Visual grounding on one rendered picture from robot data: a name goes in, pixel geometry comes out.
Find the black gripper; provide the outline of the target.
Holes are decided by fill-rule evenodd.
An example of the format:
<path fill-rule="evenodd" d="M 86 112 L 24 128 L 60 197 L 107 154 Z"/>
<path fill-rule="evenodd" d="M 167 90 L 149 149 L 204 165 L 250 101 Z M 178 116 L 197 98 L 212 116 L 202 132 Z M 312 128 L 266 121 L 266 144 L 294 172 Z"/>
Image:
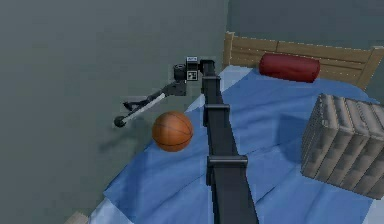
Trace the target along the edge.
<path fill-rule="evenodd" d="M 124 127 L 128 121 L 135 119 L 166 96 L 185 96 L 187 87 L 186 67 L 183 64 L 174 65 L 173 77 L 174 81 L 162 89 L 163 93 L 144 97 L 131 97 L 128 101 L 125 101 L 123 106 L 130 112 L 126 116 L 117 116 L 114 119 L 114 125 L 118 128 Z"/>

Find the orange basketball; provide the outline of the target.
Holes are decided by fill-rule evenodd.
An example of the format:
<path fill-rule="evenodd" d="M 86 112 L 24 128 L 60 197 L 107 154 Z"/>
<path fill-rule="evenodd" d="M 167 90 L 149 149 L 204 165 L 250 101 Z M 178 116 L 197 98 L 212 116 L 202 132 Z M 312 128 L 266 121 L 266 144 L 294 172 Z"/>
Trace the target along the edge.
<path fill-rule="evenodd" d="M 194 134 L 190 119 L 181 112 L 161 114 L 152 126 L 152 139 L 166 152 L 178 152 L 189 145 Z"/>

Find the wooden bed with blue blanket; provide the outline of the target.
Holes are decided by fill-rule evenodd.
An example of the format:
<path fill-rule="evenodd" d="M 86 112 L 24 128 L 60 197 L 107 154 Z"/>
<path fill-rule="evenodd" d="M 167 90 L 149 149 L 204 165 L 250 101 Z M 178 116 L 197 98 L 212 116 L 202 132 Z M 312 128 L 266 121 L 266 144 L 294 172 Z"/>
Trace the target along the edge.
<path fill-rule="evenodd" d="M 316 59 L 313 83 L 262 75 L 266 53 Z M 259 224 L 364 224 L 374 200 L 301 173 L 302 137 L 321 94 L 378 104 L 366 87 L 384 47 L 369 50 L 260 40 L 227 33 L 220 77 L 223 102 Z M 108 185 L 84 224 L 214 224 L 209 155 L 200 96 L 184 113 L 194 134 L 187 147 L 166 152 L 150 144 Z"/>

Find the dark red bolster pillow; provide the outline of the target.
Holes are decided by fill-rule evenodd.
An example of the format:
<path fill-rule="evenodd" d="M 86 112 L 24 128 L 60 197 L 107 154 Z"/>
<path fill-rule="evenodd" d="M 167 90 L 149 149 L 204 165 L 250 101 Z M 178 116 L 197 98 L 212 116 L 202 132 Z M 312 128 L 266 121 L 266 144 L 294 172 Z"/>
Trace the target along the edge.
<path fill-rule="evenodd" d="M 313 83 L 320 72 L 320 62 L 300 56 L 266 53 L 259 62 L 259 72 L 273 78 Z"/>

